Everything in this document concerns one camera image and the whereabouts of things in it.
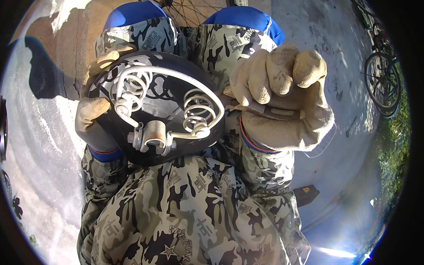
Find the gloved hand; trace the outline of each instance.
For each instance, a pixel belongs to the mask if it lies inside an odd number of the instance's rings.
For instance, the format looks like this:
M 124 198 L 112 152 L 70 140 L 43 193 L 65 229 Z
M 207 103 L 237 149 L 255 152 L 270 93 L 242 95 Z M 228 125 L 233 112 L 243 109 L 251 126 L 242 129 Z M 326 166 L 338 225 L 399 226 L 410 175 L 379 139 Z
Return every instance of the gloved hand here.
M 328 133 L 334 114 L 324 96 L 325 61 L 314 50 L 299 50 L 283 43 L 270 53 L 255 51 L 241 58 L 230 75 L 237 101 L 253 100 L 277 109 L 300 109 L 300 121 L 271 120 L 242 112 L 243 132 L 265 151 L 312 150 Z
M 84 91 L 81 93 L 75 117 L 75 131 L 92 150 L 101 155 L 118 150 L 118 145 L 112 137 L 95 120 L 109 109 L 110 103 L 106 98 L 87 98 L 86 96 L 93 81 L 104 68 L 116 61 L 119 56 L 132 53 L 135 49 L 134 45 L 127 45 L 117 50 L 110 50 L 100 55 L 97 61 L 87 69 Z M 104 158 L 101 155 L 93 155 L 100 160 Z

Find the blue knee pad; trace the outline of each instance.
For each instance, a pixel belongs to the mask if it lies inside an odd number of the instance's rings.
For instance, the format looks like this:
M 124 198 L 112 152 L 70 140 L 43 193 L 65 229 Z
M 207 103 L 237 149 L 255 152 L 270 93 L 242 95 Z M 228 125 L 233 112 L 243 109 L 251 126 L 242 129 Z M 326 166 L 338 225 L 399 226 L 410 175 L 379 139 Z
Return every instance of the blue knee pad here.
M 127 3 L 118 6 L 109 14 L 103 30 L 128 26 L 156 17 L 167 17 L 167 15 L 155 3 L 150 1 Z
M 216 12 L 203 24 L 222 24 L 253 28 L 265 32 L 277 45 L 284 41 L 284 33 L 267 14 L 250 6 L 230 6 Z

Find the blue cuff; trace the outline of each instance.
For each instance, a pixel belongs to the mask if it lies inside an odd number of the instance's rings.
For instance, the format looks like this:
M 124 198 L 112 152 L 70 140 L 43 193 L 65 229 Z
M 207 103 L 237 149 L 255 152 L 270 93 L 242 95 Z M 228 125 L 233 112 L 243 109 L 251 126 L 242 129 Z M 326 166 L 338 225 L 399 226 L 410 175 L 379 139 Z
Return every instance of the blue cuff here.
M 247 137 L 246 133 L 244 132 L 244 128 L 243 128 L 243 123 L 240 117 L 240 131 L 241 131 L 241 135 L 243 137 L 244 142 L 246 143 L 246 145 L 250 148 L 253 149 L 255 151 L 258 151 L 260 153 L 280 153 L 281 151 L 275 151 L 275 150 L 265 150 L 265 149 L 261 149 L 257 146 L 255 146 Z
M 88 149 L 90 150 L 91 155 L 102 163 L 112 162 L 124 156 L 119 148 L 107 153 L 95 151 L 91 147 L 88 147 Z

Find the concrete ground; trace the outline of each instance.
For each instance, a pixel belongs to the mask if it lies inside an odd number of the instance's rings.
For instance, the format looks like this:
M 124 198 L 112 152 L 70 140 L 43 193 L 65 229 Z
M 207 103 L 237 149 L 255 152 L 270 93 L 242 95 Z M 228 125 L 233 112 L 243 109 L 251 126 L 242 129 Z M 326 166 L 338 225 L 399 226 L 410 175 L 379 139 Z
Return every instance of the concrete ground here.
M 85 144 L 73 125 L 77 91 L 86 66 L 95 59 L 94 38 L 110 11 L 128 2 L 37 0 L 12 40 L 15 48 L 1 89 L 9 121 L 4 169 L 21 199 L 25 232 L 36 236 L 36 249 L 47 264 L 79 264 L 75 246 L 84 203 L 79 163 Z M 177 17 L 177 22 L 203 22 L 205 18 L 197 20 L 199 12 L 214 12 L 210 6 L 224 2 L 183 2 L 188 8 L 181 10 L 191 21 Z M 317 158 L 295 154 L 291 184 L 314 184 L 321 192 L 299 208 L 306 226 L 356 176 L 375 132 L 377 110 L 360 74 L 371 53 L 370 40 L 347 0 L 249 0 L 249 5 L 271 14 L 286 42 L 300 50 L 316 49 L 327 62 L 325 95 L 335 113 L 337 134 Z

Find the camouflage jacket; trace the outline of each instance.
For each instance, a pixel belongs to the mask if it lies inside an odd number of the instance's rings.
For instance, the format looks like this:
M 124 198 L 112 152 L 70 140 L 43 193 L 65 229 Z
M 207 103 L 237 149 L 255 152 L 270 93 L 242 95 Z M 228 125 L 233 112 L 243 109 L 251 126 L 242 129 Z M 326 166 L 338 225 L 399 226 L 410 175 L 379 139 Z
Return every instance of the camouflage jacket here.
M 202 25 L 181 32 L 161 18 L 106 30 L 96 41 L 96 55 L 127 43 L 185 56 L 221 89 L 239 57 L 275 47 L 256 30 Z M 227 109 L 225 119 L 225 137 L 214 146 L 152 167 L 126 159 L 102 163 L 86 149 L 81 264 L 306 262 L 310 246 L 287 187 L 293 151 L 258 152 L 240 136 L 240 112 Z

